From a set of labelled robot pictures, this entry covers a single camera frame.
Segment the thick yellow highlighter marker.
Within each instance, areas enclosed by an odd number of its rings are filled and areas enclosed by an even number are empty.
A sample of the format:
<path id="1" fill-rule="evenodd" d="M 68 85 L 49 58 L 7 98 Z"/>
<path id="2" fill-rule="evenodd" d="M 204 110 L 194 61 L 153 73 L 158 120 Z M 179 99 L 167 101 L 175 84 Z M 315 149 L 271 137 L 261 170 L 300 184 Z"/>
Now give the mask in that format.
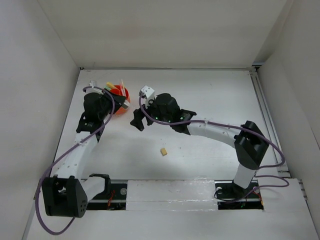
<path id="1" fill-rule="evenodd" d="M 108 90 L 116 89 L 116 87 L 111 82 L 107 82 L 106 83 L 106 88 Z"/>

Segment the small tan eraser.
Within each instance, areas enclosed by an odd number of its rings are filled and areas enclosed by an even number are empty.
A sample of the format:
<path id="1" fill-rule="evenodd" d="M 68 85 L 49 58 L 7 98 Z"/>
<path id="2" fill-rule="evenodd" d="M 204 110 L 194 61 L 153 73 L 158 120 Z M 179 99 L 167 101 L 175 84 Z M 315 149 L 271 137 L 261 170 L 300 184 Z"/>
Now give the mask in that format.
<path id="1" fill-rule="evenodd" d="M 168 154 L 167 150 L 165 148 L 160 149 L 161 155 L 166 156 Z"/>

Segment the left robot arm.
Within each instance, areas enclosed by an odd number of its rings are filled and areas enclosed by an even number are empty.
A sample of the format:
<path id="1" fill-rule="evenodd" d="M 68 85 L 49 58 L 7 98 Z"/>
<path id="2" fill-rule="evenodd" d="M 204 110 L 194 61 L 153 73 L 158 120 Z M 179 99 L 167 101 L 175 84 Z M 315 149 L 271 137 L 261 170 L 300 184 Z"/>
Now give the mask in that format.
<path id="1" fill-rule="evenodd" d="M 87 92 L 84 111 L 78 122 L 76 148 L 63 157 L 52 177 L 42 182 L 45 212 L 48 216 L 81 218 L 94 197 L 107 198 L 111 193 L 111 179 L 107 174 L 92 173 L 83 178 L 91 152 L 99 143 L 105 128 L 105 118 L 121 107 L 128 107 L 126 97 L 114 93 Z"/>

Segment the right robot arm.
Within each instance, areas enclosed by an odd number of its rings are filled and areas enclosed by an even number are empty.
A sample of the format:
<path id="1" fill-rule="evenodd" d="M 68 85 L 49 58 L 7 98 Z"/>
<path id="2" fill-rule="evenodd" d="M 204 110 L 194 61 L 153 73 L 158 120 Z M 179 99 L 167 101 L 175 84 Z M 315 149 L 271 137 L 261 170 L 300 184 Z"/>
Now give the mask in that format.
<path id="1" fill-rule="evenodd" d="M 213 123 L 208 118 L 198 119 L 194 111 L 179 107 L 169 93 L 154 95 L 139 93 L 139 108 L 133 112 L 132 126 L 144 130 L 143 119 L 148 126 L 153 123 L 171 127 L 175 132 L 189 136 L 199 136 L 227 144 L 235 149 L 239 162 L 231 184 L 231 191 L 237 197 L 249 192 L 249 185 L 258 171 L 269 143 L 252 121 L 232 127 L 229 124 Z"/>

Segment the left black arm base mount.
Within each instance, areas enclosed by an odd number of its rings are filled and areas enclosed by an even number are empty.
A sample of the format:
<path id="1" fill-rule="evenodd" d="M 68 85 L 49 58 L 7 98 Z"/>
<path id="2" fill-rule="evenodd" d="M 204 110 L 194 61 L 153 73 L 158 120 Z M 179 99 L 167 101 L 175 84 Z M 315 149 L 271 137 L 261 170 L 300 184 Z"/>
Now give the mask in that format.
<path id="1" fill-rule="evenodd" d="M 126 209 L 128 192 L 126 180 L 112 180 L 108 174 L 94 173 L 87 179 L 81 180 L 80 187 L 77 202 L 81 212 Z"/>

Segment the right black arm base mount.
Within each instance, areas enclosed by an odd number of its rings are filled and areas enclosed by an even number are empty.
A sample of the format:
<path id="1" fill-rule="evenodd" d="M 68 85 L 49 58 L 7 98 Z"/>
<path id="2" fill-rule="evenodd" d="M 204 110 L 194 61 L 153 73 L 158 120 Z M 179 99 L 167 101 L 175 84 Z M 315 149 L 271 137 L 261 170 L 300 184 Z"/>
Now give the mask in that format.
<path id="1" fill-rule="evenodd" d="M 263 200 L 257 180 L 251 181 L 247 188 L 242 188 L 230 180 L 215 181 L 214 198 L 218 210 L 263 210 Z"/>

